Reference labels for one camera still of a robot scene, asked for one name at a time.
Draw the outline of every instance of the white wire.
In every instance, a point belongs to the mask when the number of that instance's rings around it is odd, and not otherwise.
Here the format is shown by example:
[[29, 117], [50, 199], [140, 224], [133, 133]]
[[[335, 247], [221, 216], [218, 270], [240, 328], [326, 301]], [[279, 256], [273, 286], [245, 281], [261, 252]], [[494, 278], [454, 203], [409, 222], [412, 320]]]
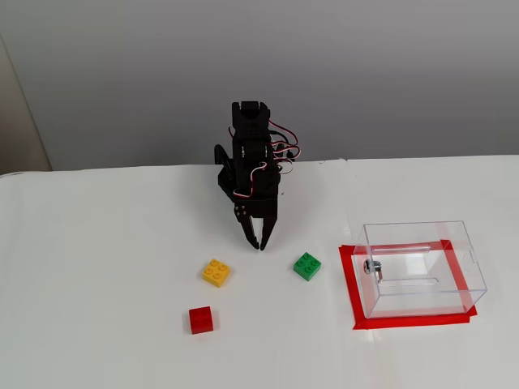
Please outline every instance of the white wire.
[[235, 195], [236, 197], [241, 197], [243, 199], [248, 199], [249, 197], [251, 197], [252, 194], [254, 193], [254, 178], [252, 177], [252, 175], [254, 174], [254, 172], [256, 170], [258, 170], [258, 169], [265, 170], [266, 167], [267, 167], [267, 162], [260, 162], [259, 166], [257, 168], [254, 168], [251, 171], [251, 194], [236, 193], [236, 189], [235, 189], [235, 190], [233, 190], [233, 195]]
[[288, 172], [284, 172], [284, 173], [283, 173], [283, 171], [280, 171], [279, 174], [288, 174], [292, 170], [294, 170], [294, 163], [291, 160], [289, 160], [289, 159], [287, 159], [287, 160], [280, 160], [279, 163], [281, 163], [281, 162], [289, 162], [290, 163], [290, 170]]

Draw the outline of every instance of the red wire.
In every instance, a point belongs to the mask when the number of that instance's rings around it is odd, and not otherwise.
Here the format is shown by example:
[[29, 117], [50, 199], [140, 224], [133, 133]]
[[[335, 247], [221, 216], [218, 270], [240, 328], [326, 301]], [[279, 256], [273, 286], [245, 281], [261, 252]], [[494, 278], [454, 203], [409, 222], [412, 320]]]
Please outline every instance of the red wire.
[[295, 150], [295, 149], [298, 150], [298, 153], [295, 156], [293, 156], [292, 158], [296, 159], [297, 157], [299, 157], [301, 155], [301, 149], [299, 148], [299, 146], [285, 147], [285, 148], [282, 148], [281, 150], [275, 151], [274, 154], [278, 154], [280, 152], [286, 152], [287, 150]]
[[285, 142], [284, 140], [278, 140], [277, 142], [271, 142], [269, 143], [271, 146], [277, 146], [278, 144], [285, 144], [286, 146], [293, 146], [290, 143]]
[[288, 132], [289, 134], [291, 134], [291, 135], [294, 137], [294, 139], [295, 139], [295, 143], [293, 144], [293, 146], [297, 146], [297, 144], [299, 143], [299, 141], [298, 141], [298, 137], [295, 136], [295, 134], [294, 134], [291, 130], [289, 130], [288, 128], [284, 128], [283, 126], [280, 126], [279, 124], [276, 124], [276, 123], [273, 122], [272, 120], [268, 120], [268, 122], [269, 122], [270, 124], [272, 124], [273, 126], [279, 128], [280, 130], [286, 131], [286, 132]]

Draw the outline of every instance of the yellow lego brick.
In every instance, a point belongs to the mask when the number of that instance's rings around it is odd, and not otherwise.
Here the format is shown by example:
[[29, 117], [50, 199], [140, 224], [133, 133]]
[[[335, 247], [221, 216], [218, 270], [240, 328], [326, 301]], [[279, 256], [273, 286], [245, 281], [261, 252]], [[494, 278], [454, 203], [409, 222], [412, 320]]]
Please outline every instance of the yellow lego brick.
[[224, 283], [230, 273], [230, 267], [213, 259], [202, 271], [202, 278], [218, 288]]

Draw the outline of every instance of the red lego brick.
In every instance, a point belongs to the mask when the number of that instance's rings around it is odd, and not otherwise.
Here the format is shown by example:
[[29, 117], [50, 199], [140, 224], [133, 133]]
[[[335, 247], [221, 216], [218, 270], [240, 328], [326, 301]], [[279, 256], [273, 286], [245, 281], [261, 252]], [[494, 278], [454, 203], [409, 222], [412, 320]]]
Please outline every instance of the red lego brick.
[[192, 334], [212, 331], [211, 307], [205, 306], [189, 310], [189, 322]]

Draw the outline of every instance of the green lego brick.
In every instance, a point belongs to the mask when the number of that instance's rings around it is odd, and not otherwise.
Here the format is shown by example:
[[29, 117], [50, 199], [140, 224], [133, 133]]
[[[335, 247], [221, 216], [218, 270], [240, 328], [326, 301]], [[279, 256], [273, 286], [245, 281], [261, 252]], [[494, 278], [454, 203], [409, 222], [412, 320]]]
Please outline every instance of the green lego brick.
[[316, 272], [318, 272], [320, 268], [321, 262], [308, 253], [305, 253], [294, 264], [294, 271], [307, 281], [311, 280], [311, 277], [315, 276]]

